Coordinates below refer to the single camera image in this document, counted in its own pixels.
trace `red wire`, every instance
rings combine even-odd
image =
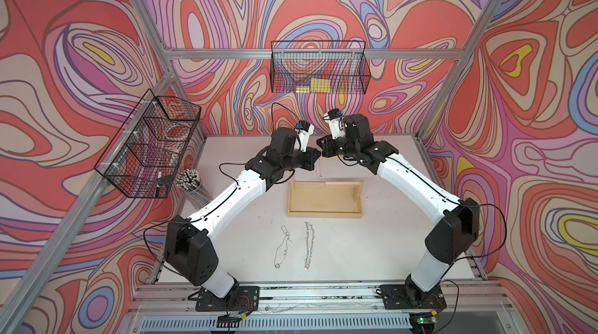
[[[254,310],[254,304],[251,302],[251,299],[249,299],[249,297],[247,295],[239,295],[239,296],[243,296],[245,299],[247,299],[247,301],[251,305],[251,311],[253,312],[253,310]]]

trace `metal pole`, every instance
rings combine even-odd
[[[166,89],[168,89],[170,81],[172,81],[171,74],[165,73],[154,87],[155,94],[164,94]],[[121,150],[129,135],[126,132],[130,132],[135,127],[148,104],[143,103],[137,113],[133,115],[131,121],[123,129],[116,144],[107,155],[106,161],[112,161]],[[27,313],[34,306],[35,301],[40,296],[48,280],[52,277],[64,254],[71,247],[73,240],[79,234],[83,224],[108,185],[108,181],[94,171],[92,178],[87,182],[77,200],[75,200],[75,203],[73,203],[62,218],[58,227],[50,236],[50,239],[44,244],[44,247],[35,258],[33,264],[27,269],[23,278],[21,278],[2,306],[2,310],[0,311],[0,333],[13,334],[19,331]]]
[[[131,2],[131,6],[133,7],[133,10],[135,12],[135,15],[137,16],[137,20],[138,20],[139,24],[145,31],[145,34],[147,35],[149,42],[150,42],[152,48],[154,49],[155,56],[156,56],[156,58],[158,58],[158,61],[160,62],[162,69],[164,70],[165,73],[172,73],[174,75],[173,84],[174,84],[174,91],[175,91],[176,96],[181,99],[189,100],[189,96],[187,95],[185,88],[181,84],[181,80],[179,79],[178,76],[176,76],[176,72],[172,66],[172,63],[166,57],[166,53],[164,50],[164,47],[165,47],[164,41],[162,41],[162,38],[160,37],[158,28],[156,28],[156,25],[154,24],[154,21],[150,14],[150,10],[148,9],[147,4],[145,3],[145,0],[129,0],[129,1]]]
[[[310,49],[289,49],[305,53]],[[350,53],[351,49],[326,49],[326,52]],[[165,49],[166,57],[176,59],[271,59],[270,49]],[[368,59],[453,59],[458,60],[463,55],[460,49],[365,49]]]
[[[475,21],[474,26],[469,33],[469,37],[467,37],[465,45],[463,46],[463,56],[453,65],[438,91],[438,94],[436,94],[432,104],[428,107],[428,111],[416,132],[417,136],[425,134],[434,123],[436,115],[444,109],[449,95],[459,83],[459,77],[467,68],[467,63],[473,56],[476,46],[482,40],[483,34],[486,32],[486,29],[488,29],[503,1],[504,0],[488,0],[482,8],[480,16],[478,16],[478,19]]]

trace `wire mesh basket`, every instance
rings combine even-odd
[[[200,114],[189,101],[154,96],[108,168],[98,160],[96,170],[128,198],[167,198]]]
[[[362,40],[272,41],[272,92],[365,94],[370,66]]]

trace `wooden tray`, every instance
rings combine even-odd
[[[295,182],[289,185],[291,218],[360,219],[363,181]]]

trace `necklace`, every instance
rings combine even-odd
[[[282,262],[285,261],[285,258],[287,257],[287,250],[289,248],[287,241],[293,243],[293,241],[291,241],[289,239],[291,234],[287,230],[287,227],[283,225],[280,227],[280,229],[285,234],[285,238],[282,240],[282,243],[280,243],[280,246],[278,246],[276,248],[276,253],[274,254],[274,267],[276,269],[280,268],[280,264],[282,264]]]
[[[311,255],[313,253],[313,239],[315,238],[316,233],[313,231],[313,225],[307,221],[305,221],[305,227],[307,228],[307,236],[305,237],[305,247],[307,249],[307,253],[305,255],[305,269],[309,269],[309,265],[311,263]],[[310,230],[311,230],[311,242],[309,240],[309,231]]]

